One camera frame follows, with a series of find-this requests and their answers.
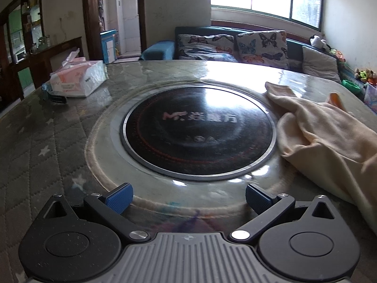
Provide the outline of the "beige cloth garment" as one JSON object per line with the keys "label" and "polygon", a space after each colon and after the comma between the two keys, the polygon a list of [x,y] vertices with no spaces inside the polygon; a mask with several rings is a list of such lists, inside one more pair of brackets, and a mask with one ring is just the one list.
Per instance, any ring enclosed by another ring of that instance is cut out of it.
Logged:
{"label": "beige cloth garment", "polygon": [[277,123],[281,156],[317,186],[358,207],[376,230],[376,132],[327,102],[298,98],[287,86],[266,83],[268,98],[286,110]]}

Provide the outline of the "round black induction cooktop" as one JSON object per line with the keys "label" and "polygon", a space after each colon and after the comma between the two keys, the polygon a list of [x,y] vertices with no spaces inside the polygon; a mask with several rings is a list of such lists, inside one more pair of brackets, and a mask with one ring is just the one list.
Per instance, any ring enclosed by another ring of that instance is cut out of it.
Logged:
{"label": "round black induction cooktop", "polygon": [[179,84],[125,106],[123,148],[141,166],[187,181],[232,179],[262,166],[277,143],[275,116],[235,89]]}

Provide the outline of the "clear plastic storage box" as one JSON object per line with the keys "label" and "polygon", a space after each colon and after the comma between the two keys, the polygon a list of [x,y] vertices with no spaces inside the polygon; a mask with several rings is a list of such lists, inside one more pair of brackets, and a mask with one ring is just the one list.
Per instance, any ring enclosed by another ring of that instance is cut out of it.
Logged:
{"label": "clear plastic storage box", "polygon": [[376,107],[377,103],[377,89],[375,86],[366,83],[365,84],[364,103],[369,107]]}

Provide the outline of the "green plastic bowl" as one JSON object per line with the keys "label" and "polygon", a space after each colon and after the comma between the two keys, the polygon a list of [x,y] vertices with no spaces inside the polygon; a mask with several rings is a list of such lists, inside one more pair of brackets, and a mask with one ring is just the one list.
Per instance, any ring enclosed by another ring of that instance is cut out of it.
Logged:
{"label": "green plastic bowl", "polygon": [[362,92],[362,88],[359,87],[359,85],[353,83],[352,81],[350,80],[342,80],[341,84],[350,92],[352,92],[352,94],[354,95],[359,95],[361,94]]}

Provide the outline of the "pink white tissue pack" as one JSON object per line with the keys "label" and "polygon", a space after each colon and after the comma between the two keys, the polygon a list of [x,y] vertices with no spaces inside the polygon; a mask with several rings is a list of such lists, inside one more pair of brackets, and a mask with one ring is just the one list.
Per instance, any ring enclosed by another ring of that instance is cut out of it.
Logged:
{"label": "pink white tissue pack", "polygon": [[61,67],[50,74],[53,94],[66,97],[87,97],[107,80],[103,60],[90,61],[79,57],[80,49],[70,52]]}

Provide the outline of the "colourful plush toys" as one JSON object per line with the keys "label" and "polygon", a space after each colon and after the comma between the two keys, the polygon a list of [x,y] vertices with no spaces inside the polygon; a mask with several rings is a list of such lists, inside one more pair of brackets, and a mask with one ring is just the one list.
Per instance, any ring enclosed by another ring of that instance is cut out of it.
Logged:
{"label": "colourful plush toys", "polygon": [[359,70],[358,68],[355,69],[355,78],[360,80],[362,83],[368,83],[373,87],[377,85],[377,74],[370,69]]}

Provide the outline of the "grey plain cushion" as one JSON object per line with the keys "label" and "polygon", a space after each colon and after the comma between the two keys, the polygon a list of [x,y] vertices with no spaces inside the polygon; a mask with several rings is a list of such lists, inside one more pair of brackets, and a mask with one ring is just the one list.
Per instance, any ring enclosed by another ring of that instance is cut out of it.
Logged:
{"label": "grey plain cushion", "polygon": [[336,58],[308,47],[302,47],[302,51],[305,74],[341,83]]}

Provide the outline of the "dark wooden cabinet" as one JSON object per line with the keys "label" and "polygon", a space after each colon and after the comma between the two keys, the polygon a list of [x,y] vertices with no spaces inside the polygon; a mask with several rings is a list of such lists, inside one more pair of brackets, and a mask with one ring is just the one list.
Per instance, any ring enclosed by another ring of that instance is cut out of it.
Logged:
{"label": "dark wooden cabinet", "polygon": [[47,82],[73,50],[88,54],[82,0],[1,0],[1,111]]}

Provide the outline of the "right butterfly print pillow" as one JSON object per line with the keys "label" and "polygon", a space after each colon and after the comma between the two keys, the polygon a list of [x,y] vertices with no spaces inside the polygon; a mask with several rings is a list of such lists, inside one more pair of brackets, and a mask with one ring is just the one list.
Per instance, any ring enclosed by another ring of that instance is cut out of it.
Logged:
{"label": "right butterfly print pillow", "polygon": [[289,68],[284,30],[240,33],[236,40],[242,63],[285,70]]}

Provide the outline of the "butterfly print pillow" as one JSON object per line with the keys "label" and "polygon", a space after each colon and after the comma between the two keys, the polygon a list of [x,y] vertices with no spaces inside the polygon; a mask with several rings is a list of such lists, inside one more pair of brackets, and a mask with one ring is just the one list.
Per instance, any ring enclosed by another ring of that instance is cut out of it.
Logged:
{"label": "butterfly print pillow", "polygon": [[234,37],[227,34],[179,34],[177,50],[179,59],[238,62],[234,56]]}
{"label": "butterfly print pillow", "polygon": [[242,63],[285,70],[289,68],[284,30],[240,33],[236,40]]}

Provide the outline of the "panda plush toy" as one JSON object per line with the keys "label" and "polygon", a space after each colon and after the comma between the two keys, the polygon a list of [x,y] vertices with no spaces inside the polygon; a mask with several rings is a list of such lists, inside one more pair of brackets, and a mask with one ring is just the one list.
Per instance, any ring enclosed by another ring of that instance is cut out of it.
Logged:
{"label": "panda plush toy", "polygon": [[325,52],[330,52],[331,49],[332,49],[327,44],[327,41],[325,39],[322,39],[318,35],[313,35],[312,37],[310,37],[309,41],[310,41],[311,46],[314,47],[314,48],[316,48],[316,49],[318,49],[318,50],[323,50]]}

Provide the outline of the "blue white cardboard box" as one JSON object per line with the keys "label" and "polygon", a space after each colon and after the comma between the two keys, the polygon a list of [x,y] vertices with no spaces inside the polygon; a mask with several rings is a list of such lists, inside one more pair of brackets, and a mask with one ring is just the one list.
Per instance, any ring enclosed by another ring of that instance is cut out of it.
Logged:
{"label": "blue white cardboard box", "polygon": [[117,30],[112,29],[100,33],[100,40],[105,64],[113,63],[117,60],[115,36]]}

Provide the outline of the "blue sofa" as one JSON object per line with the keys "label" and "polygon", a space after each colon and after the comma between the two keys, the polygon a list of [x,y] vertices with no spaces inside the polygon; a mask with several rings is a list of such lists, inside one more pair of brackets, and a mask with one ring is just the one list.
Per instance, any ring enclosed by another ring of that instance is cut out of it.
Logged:
{"label": "blue sofa", "polygon": [[155,43],[141,54],[140,59],[248,63],[330,79],[358,97],[364,96],[367,89],[366,83],[344,76],[343,63],[339,58],[288,38],[284,30],[177,27],[174,41]]}

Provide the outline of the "left butterfly print pillow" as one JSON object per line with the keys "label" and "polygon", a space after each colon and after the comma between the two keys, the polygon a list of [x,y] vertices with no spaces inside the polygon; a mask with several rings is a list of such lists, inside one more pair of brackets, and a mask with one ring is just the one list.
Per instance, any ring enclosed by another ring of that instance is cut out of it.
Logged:
{"label": "left butterfly print pillow", "polygon": [[234,37],[227,34],[179,34],[177,50],[179,59],[238,62],[234,56]]}

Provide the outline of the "dark wooden door frame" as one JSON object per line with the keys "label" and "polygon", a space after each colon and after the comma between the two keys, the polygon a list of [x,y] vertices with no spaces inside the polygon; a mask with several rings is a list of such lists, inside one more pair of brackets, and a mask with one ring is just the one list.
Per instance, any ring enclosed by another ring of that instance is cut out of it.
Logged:
{"label": "dark wooden door frame", "polygon": [[[137,0],[139,11],[139,29],[141,35],[141,51],[147,49],[146,16],[144,0]],[[82,0],[86,43],[90,60],[103,59],[102,43],[100,39],[100,25],[98,0]]]}

